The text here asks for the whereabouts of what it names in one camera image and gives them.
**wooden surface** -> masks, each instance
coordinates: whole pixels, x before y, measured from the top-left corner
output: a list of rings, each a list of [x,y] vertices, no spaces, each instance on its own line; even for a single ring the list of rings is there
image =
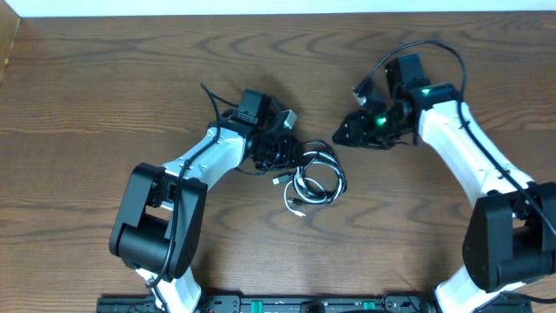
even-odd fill
[[[26,19],[0,89],[0,311],[89,311],[101,294],[144,294],[108,250],[131,170],[197,143],[213,120],[198,83],[238,101],[264,91],[330,137],[357,110],[350,87],[417,39],[467,61],[483,130],[538,182],[556,178],[556,14]],[[418,51],[435,82],[447,54]],[[228,173],[209,192],[195,277],[245,294],[428,290],[462,264],[471,208],[432,149],[336,147],[348,190],[288,213],[272,176]],[[554,296],[545,278],[523,291]],[[538,311],[556,307],[538,306]]]
[[[4,0],[0,0],[0,83],[19,26],[19,17]]]

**white cable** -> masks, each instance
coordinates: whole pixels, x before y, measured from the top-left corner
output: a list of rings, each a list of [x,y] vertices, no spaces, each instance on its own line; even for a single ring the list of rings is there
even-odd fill
[[[310,142],[306,144],[321,144],[327,150],[310,150],[303,153],[304,157],[311,157],[310,161],[303,166],[295,168],[295,173],[278,176],[273,180],[274,184],[285,183],[284,188],[284,204],[286,208],[297,216],[305,216],[306,214],[300,210],[292,208],[290,204],[296,205],[327,205],[332,203],[338,196],[346,191],[346,178],[343,170],[334,156],[332,149],[324,142]],[[312,165],[324,165],[334,171],[337,176],[337,184],[334,190],[327,191],[322,185],[313,178],[305,176],[305,170]],[[295,193],[299,198],[288,197],[288,188],[294,186]]]

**green led light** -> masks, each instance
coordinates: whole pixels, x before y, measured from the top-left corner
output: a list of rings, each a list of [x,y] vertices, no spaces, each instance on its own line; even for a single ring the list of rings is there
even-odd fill
[[[386,118],[385,118],[385,117],[379,117],[379,118],[376,119],[376,124],[377,124],[378,126],[382,126],[382,125],[384,125],[385,123],[386,123]]]

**cable connector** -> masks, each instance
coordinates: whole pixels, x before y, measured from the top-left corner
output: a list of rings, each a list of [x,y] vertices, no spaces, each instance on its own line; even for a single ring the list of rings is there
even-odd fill
[[[281,176],[278,176],[278,177],[274,178],[272,180],[272,183],[273,184],[287,183],[287,182],[292,180],[292,177],[294,177],[292,174],[289,174],[289,173],[284,174],[284,175],[281,175]]]

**black bracket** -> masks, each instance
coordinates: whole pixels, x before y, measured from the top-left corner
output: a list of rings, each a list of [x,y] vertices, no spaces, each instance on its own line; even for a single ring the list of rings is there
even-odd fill
[[[141,163],[135,167],[110,235],[110,252],[132,269],[158,273],[169,246],[170,223],[145,213],[146,206],[172,203],[177,177],[163,167]],[[208,186],[195,178],[182,180],[182,211],[178,215],[175,247],[163,279],[183,276],[195,255],[201,234]]]
[[[556,221],[556,184],[526,190]],[[513,227],[512,214],[526,219]],[[532,283],[556,271],[556,237],[517,191],[477,200],[463,242],[463,261],[473,282],[486,292],[516,282]]]

